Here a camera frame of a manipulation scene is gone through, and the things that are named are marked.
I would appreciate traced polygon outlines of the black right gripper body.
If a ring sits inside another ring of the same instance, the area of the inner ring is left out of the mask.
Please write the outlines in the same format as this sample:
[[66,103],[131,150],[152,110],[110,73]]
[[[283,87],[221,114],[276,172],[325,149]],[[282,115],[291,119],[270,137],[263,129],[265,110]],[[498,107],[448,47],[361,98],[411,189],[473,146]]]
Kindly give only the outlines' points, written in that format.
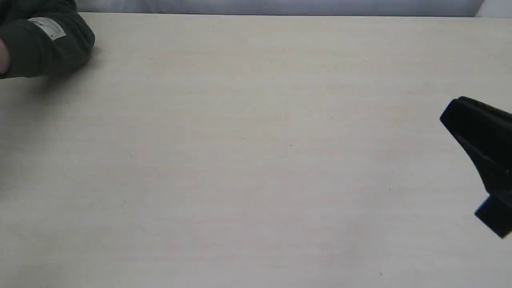
[[512,231],[512,208],[497,196],[488,196],[475,216],[501,239]]

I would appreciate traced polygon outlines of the forearm in green sleeve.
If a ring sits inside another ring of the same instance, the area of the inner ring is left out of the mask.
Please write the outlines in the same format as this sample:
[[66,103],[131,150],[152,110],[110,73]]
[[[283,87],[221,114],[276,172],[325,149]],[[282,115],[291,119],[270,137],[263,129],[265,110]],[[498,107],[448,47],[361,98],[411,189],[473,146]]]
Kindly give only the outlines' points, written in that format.
[[74,0],[2,0],[0,38],[2,79],[69,74],[95,44]]

